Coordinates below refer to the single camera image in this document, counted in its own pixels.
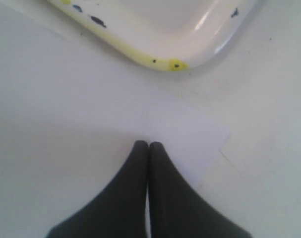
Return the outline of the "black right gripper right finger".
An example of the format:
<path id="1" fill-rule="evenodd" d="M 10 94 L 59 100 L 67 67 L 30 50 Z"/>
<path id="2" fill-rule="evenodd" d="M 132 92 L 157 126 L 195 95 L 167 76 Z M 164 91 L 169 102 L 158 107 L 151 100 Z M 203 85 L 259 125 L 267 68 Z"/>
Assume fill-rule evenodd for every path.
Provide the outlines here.
<path id="1" fill-rule="evenodd" d="M 251 234 L 210 206 L 186 182 L 165 147 L 149 148 L 148 199 L 154 238 L 249 238 Z"/>

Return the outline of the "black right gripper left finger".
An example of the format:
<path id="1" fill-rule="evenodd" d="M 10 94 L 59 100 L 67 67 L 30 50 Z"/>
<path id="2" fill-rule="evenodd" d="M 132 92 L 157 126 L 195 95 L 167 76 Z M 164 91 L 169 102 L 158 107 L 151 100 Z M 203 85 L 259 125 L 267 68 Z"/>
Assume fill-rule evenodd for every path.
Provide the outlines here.
<path id="1" fill-rule="evenodd" d="M 145 238 L 148 144 L 138 140 L 110 183 L 49 238 Z"/>

